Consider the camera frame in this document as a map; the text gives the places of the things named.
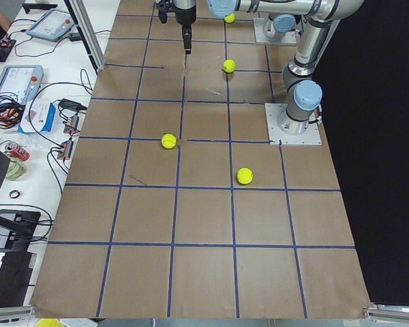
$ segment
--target red can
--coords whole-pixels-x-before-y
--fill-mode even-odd
[[[6,152],[14,157],[19,158],[21,161],[26,161],[30,158],[30,154],[22,148],[17,142],[10,142],[6,147]]]

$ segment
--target yellow ball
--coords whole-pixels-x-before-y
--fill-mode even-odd
[[[59,322],[58,319],[41,319],[36,327],[63,327],[63,324]]]
[[[234,22],[234,12],[231,13],[229,16],[226,16],[224,18],[224,21],[227,22],[228,24],[231,24]]]
[[[172,134],[165,134],[164,136],[162,136],[161,143],[165,149],[172,149],[176,146],[177,139]]]
[[[237,64],[234,62],[234,60],[227,59],[226,61],[224,61],[223,70],[226,73],[233,73],[236,68],[237,68]]]
[[[250,184],[253,180],[253,172],[249,168],[241,168],[237,172],[237,180],[241,185]]]

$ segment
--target white table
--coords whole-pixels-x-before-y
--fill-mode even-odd
[[[63,0],[51,1],[51,3],[58,3],[59,9],[67,9]],[[84,3],[94,31],[110,30],[112,28],[115,14],[117,13],[119,0],[84,0]],[[25,14],[25,11],[21,9],[16,19],[38,19],[44,12],[45,11],[42,10],[31,10],[29,14]],[[25,21],[16,22],[11,27],[10,33],[13,31],[26,29],[27,27],[31,26],[31,24],[31,22]],[[100,46],[103,51],[105,51],[106,49],[108,36],[108,33],[99,34],[97,36],[97,39],[99,40]],[[12,38],[16,39],[17,43],[20,43],[21,41],[28,39],[29,36],[25,33],[15,33],[13,34]],[[49,52],[53,49],[54,46],[55,43],[33,38],[30,42],[19,46],[17,51],[22,55],[36,55],[43,52]],[[0,74],[3,67],[6,65],[29,64],[37,64],[43,66],[44,78],[42,81],[42,87],[53,82],[80,83],[80,70],[82,68],[85,68],[88,71],[89,80],[92,85],[94,85],[97,78],[82,42],[71,43],[69,40],[65,40],[59,44],[59,46],[53,53],[46,54],[38,58],[17,57],[13,50],[7,61],[5,63],[0,63]],[[39,98],[49,99],[51,102],[55,101],[56,99],[62,99],[64,97],[80,102],[85,106],[88,105],[89,100],[91,99],[91,96],[82,87],[69,84],[48,87],[39,96]],[[59,117],[59,112],[57,111],[52,131],[49,133],[45,133],[45,136],[57,143],[61,143],[67,140],[68,135],[63,133],[62,121],[63,119]],[[76,146],[77,138],[73,139],[75,141],[74,146]],[[5,180],[3,182],[3,185],[0,189],[0,204],[28,204],[39,206],[48,211],[54,219],[59,201],[61,199],[61,194],[57,181],[55,180],[46,159],[47,153],[54,145],[36,134],[29,134],[28,136],[20,134],[16,131],[16,127],[5,131],[0,129],[0,142],[4,140],[13,140],[18,142],[19,144],[27,146],[26,149],[29,151],[31,157],[29,161],[26,162],[26,174],[21,176],[16,181]],[[59,181],[63,185],[66,180],[66,175],[54,162],[52,162],[52,166],[59,178]],[[18,199],[13,200],[9,198],[9,192],[13,189],[17,189],[19,190],[19,192],[21,192],[21,196]],[[34,208],[27,208],[23,206],[0,206],[0,209],[2,208],[28,211],[37,210]],[[44,212],[40,212],[40,219],[48,218]],[[47,227],[38,226],[35,231],[35,236],[41,236],[46,231]],[[33,269],[30,281],[31,285],[34,285],[36,282],[45,248],[45,243],[29,245],[28,251],[37,254],[37,260],[35,262],[35,267]],[[0,253],[0,265],[2,257],[3,253]],[[24,303],[25,305],[29,304],[32,292],[33,287],[29,287]]]

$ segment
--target black background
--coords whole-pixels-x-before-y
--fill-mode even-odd
[[[366,0],[314,74],[372,302],[409,305],[409,0]]]

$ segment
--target black ring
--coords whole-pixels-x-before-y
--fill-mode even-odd
[[[17,189],[13,189],[11,192],[9,192],[9,197],[11,198],[11,199],[16,199],[18,196],[20,196],[21,195],[21,193],[20,193],[20,191],[19,190],[17,190]]]

